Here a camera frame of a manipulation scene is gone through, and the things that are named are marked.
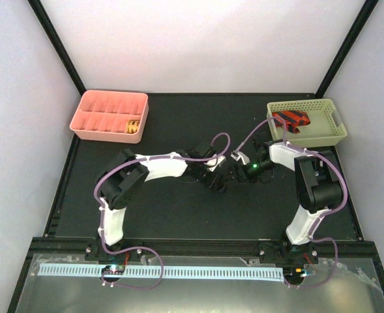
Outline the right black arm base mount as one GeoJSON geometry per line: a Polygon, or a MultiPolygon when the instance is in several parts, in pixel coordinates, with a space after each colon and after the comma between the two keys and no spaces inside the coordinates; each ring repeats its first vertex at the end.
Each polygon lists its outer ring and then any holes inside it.
{"type": "Polygon", "coordinates": [[[312,253],[314,246],[312,243],[305,245],[284,246],[282,242],[265,241],[259,245],[259,257],[265,263],[285,264],[285,265],[304,265],[317,264],[318,257],[312,253]]]}

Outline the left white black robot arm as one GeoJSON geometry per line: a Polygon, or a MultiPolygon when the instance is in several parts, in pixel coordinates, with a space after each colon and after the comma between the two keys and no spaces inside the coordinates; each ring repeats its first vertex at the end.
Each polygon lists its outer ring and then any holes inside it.
{"type": "Polygon", "coordinates": [[[94,189],[100,210],[100,252],[108,260],[116,260],[123,253],[120,240],[124,235],[127,206],[144,183],[177,178],[186,182],[199,182],[211,190],[224,189],[220,168],[226,157],[218,154],[211,145],[203,149],[177,150],[151,156],[125,149],[117,155],[116,160],[120,165],[107,169],[99,177],[94,189]]]}

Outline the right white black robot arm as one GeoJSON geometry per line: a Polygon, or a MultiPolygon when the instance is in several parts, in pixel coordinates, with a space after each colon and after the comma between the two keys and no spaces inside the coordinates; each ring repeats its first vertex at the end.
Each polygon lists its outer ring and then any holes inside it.
{"type": "Polygon", "coordinates": [[[293,263],[306,252],[323,219],[344,208],[347,186],[334,163],[332,151],[319,153],[280,141],[263,143],[260,149],[261,156],[256,161],[251,161],[239,149],[234,150],[231,157],[241,164],[249,181],[275,165],[294,172],[299,206],[279,244],[280,257],[293,263]]]}

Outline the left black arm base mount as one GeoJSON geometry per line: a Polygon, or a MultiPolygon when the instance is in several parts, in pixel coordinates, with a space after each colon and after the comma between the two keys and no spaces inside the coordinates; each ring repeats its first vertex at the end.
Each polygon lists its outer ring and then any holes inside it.
{"type": "Polygon", "coordinates": [[[145,253],[145,249],[135,245],[134,241],[123,239],[114,245],[106,245],[110,252],[106,252],[102,246],[102,241],[98,238],[94,241],[89,241],[85,250],[86,261],[97,261],[99,263],[116,262],[122,263],[126,256],[130,260],[137,261],[145,253]]]}

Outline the black necktie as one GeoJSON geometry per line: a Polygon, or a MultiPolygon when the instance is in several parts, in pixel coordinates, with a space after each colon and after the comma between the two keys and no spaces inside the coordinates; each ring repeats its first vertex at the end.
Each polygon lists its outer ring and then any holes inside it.
{"type": "Polygon", "coordinates": [[[209,189],[214,192],[224,192],[230,183],[237,182],[238,180],[239,176],[232,172],[227,174],[216,173],[214,179],[209,185],[209,189]]]}

